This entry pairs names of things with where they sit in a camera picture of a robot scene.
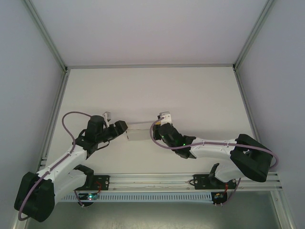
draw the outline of white wall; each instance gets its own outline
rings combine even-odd
[[[68,66],[234,63],[266,3],[32,1]]]
[[[305,1],[279,0],[240,69],[264,145],[299,228],[305,227]]]
[[[251,128],[232,67],[72,69],[62,100],[47,164],[71,145],[61,117],[69,111],[91,115],[112,113],[112,121],[152,123],[159,112],[170,111],[183,135],[205,139],[232,139]],[[66,126],[77,136],[88,117],[72,114]],[[95,152],[83,164],[95,173],[209,172],[211,158],[181,159],[150,139],[128,141],[122,135]]]
[[[10,228],[22,176],[38,165],[61,70],[20,0],[0,1],[0,224]]]

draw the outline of metal profile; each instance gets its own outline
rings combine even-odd
[[[248,54],[249,50],[251,49],[252,44],[254,43],[258,33],[260,32],[262,26],[264,25],[267,17],[269,16],[274,4],[276,3],[276,0],[268,0],[259,15],[251,33],[249,34],[241,52],[239,53],[237,60],[234,63],[234,66],[236,69],[239,69],[241,64],[243,63],[244,59],[246,58],[246,55]]]
[[[44,137],[43,145],[41,148],[41,161],[40,161],[38,169],[45,166],[45,160],[47,159],[47,156],[48,156],[49,148],[50,148],[52,137],[54,134],[56,121],[57,121],[58,114],[60,111],[61,102],[62,102],[63,95],[64,95],[66,85],[68,82],[69,74],[70,74],[70,70],[67,70],[61,76],[61,82],[60,82],[59,88],[56,93],[54,104],[52,106],[51,116],[50,116],[50,119],[48,122],[46,135]]]
[[[185,174],[112,174],[110,175],[109,188],[103,193],[202,193],[219,192],[220,189],[195,190],[189,181],[193,173]],[[242,178],[237,191],[271,191],[282,190],[277,173],[269,172],[266,182],[252,181]]]
[[[63,71],[66,71],[66,65],[61,58],[52,38],[50,37],[43,21],[41,20],[33,2],[31,0],[21,0],[27,11],[29,12],[34,24],[37,26],[41,36],[43,37],[45,43],[47,44],[49,50],[51,51],[52,55],[55,58],[55,61],[61,67]]]
[[[105,68],[202,68],[233,67],[233,64],[134,64],[134,65],[77,65],[69,69],[105,69]]]
[[[253,133],[253,137],[254,137],[254,139],[256,139],[257,141],[260,142],[260,137],[259,137],[256,125],[255,125],[255,122],[254,122],[253,114],[252,114],[252,111],[251,111],[251,108],[250,108],[250,105],[249,105],[249,101],[248,101],[246,92],[244,90],[243,83],[242,83],[241,78],[240,78],[239,72],[235,68],[233,68],[233,71],[234,71],[234,74],[235,74],[235,78],[236,78],[236,81],[237,81],[237,85],[238,85],[238,88],[239,88],[240,95],[241,95],[242,100],[243,100],[244,108],[245,108],[246,113],[247,113],[249,124],[250,124],[251,130],[252,130],[252,133]]]
[[[295,222],[292,218],[291,211],[288,207],[283,191],[271,191],[271,197],[274,203],[274,207],[283,229],[295,229]]]

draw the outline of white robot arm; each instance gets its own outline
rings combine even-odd
[[[70,113],[87,115],[80,112]],[[98,148],[99,143],[109,143],[123,134],[127,125],[124,121],[110,125],[108,112],[103,116],[90,117],[87,129],[81,131],[76,139],[73,138],[73,145],[61,158],[36,174],[29,172],[24,175],[14,205],[14,208],[20,211],[20,220],[25,219],[21,218],[23,213],[42,222],[66,194],[79,187],[91,187],[94,171],[81,164],[95,151],[106,147]],[[213,186],[224,185],[241,177],[258,182],[266,180],[273,153],[251,137],[239,135],[237,139],[209,141],[182,136],[173,127],[169,112],[160,113],[158,118],[150,132],[152,140],[159,146],[173,150],[182,158],[223,159],[221,164],[213,166],[208,177],[208,182]],[[157,140],[163,140],[167,146],[159,144]]]
[[[95,151],[107,146],[98,148],[99,143],[109,144],[127,130],[127,125],[124,121],[110,125],[109,112],[103,116],[87,116],[90,117],[87,129],[73,138],[72,146],[62,157],[36,174],[28,172],[23,176],[14,205],[19,211],[19,220],[31,217],[43,222],[65,195],[79,187],[92,186],[94,171],[81,164]]]
[[[276,155],[250,136],[240,134],[236,139],[225,141],[182,136],[172,125],[169,112],[160,113],[158,118],[151,127],[151,138],[159,146],[171,149],[182,158],[212,157],[225,160],[213,166],[211,182],[225,183],[241,177],[257,182],[266,181],[272,158]],[[163,140],[167,146],[159,144],[157,140]]]

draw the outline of black mount bracket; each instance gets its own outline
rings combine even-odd
[[[123,134],[128,126],[124,121],[117,121],[106,127],[104,117],[99,115],[91,116],[87,129],[80,132],[75,139],[75,144],[87,151],[87,159],[97,150],[99,143],[110,142]]]
[[[91,185],[84,185],[82,187],[77,188],[77,191],[98,191],[99,190],[99,184],[96,183],[99,182],[102,185],[102,192],[107,191],[109,188],[109,181],[110,176],[109,175],[94,175],[92,178]]]
[[[195,174],[193,175],[194,179],[194,186],[196,190],[203,190],[203,189],[225,189],[224,182],[218,180],[215,177],[215,172],[217,167],[219,166],[219,163],[215,164],[210,174]],[[228,189],[235,189],[236,187],[236,180],[230,180],[227,182]]]
[[[211,189],[225,189],[225,183],[221,182],[215,186],[211,183],[209,179],[209,174],[195,174],[193,175],[194,179],[194,187],[195,190],[211,190]],[[228,184],[228,190],[229,189],[235,189],[236,187],[236,181],[233,182],[233,180],[230,180],[227,182]]]

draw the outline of purple cable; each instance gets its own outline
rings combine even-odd
[[[59,160],[55,165],[53,165],[53,166],[50,168],[50,171],[52,171],[53,169],[55,169],[61,162],[63,162],[66,158],[68,158],[68,157],[70,156],[70,154],[73,152],[73,150],[75,149],[75,145],[76,145],[76,144],[75,144],[75,138],[74,138],[74,136],[72,135],[72,133],[68,130],[68,128],[66,127],[66,125],[65,125],[65,123],[64,123],[65,117],[66,117],[67,115],[69,115],[69,114],[81,114],[81,115],[85,115],[85,116],[91,117],[91,115],[86,114],[86,113],[83,113],[83,112],[79,112],[79,111],[71,111],[71,112],[68,112],[68,113],[66,113],[66,114],[62,117],[62,119],[61,119],[62,126],[63,126],[63,128],[67,131],[67,133],[70,135],[70,137],[72,138],[73,144],[72,144],[72,148],[71,148],[70,152],[69,152],[66,156],[64,156],[61,160]],[[20,221],[24,221],[24,220],[26,220],[26,219],[29,218],[29,216],[27,216],[27,217],[25,217],[25,218],[22,218],[22,217],[21,217],[21,214],[22,214],[22,211],[23,211],[23,209],[24,209],[24,206],[25,206],[26,202],[28,201],[30,195],[31,195],[32,192],[34,191],[34,189],[37,187],[38,184],[40,184],[40,182],[41,182],[48,174],[50,174],[49,171],[45,172],[45,174],[43,174],[43,175],[38,179],[38,181],[33,185],[33,187],[29,190],[28,194],[27,194],[26,197],[24,198],[24,200],[23,200],[23,202],[22,202],[22,204],[21,204],[21,207],[20,207],[20,209],[19,209],[19,213],[18,213],[18,219],[19,219]],[[80,203],[80,205],[83,206],[83,203],[81,202],[81,200],[80,200],[79,196],[77,195],[76,191],[74,191],[74,193],[75,193],[75,196],[76,196],[78,202]]]
[[[275,158],[275,163],[274,165],[272,165],[270,168],[275,168],[278,165],[279,159],[278,156],[273,153],[272,151],[268,150],[268,149],[264,149],[264,148],[260,148],[260,147],[256,147],[256,146],[248,146],[248,145],[242,145],[242,144],[235,144],[235,143],[222,143],[222,142],[200,142],[200,143],[194,143],[194,144],[190,144],[190,145],[186,145],[186,146],[178,146],[178,147],[168,147],[168,146],[163,146],[160,143],[158,143],[156,140],[154,140],[153,138],[153,126],[161,121],[162,119],[164,119],[163,117],[158,119],[157,121],[155,121],[150,128],[150,136],[153,142],[155,142],[158,146],[164,148],[164,149],[171,149],[171,150],[176,150],[176,149],[184,149],[184,148],[188,148],[188,147],[192,147],[192,146],[203,146],[203,145],[214,145],[214,146],[237,146],[237,147],[243,147],[243,148],[248,148],[248,149],[256,149],[259,151],[264,151],[266,153],[269,153],[270,155],[272,155]]]
[[[229,202],[229,200],[231,200],[231,198],[232,198],[232,196],[235,194],[235,192],[236,192],[236,190],[237,190],[237,188],[238,188],[239,183],[240,183],[241,180],[242,180],[242,179],[239,178],[239,180],[238,180],[238,182],[237,182],[237,184],[236,184],[236,187],[234,188],[233,192],[230,194],[230,196],[228,197],[228,199],[223,203],[223,205],[227,204],[227,203]]]

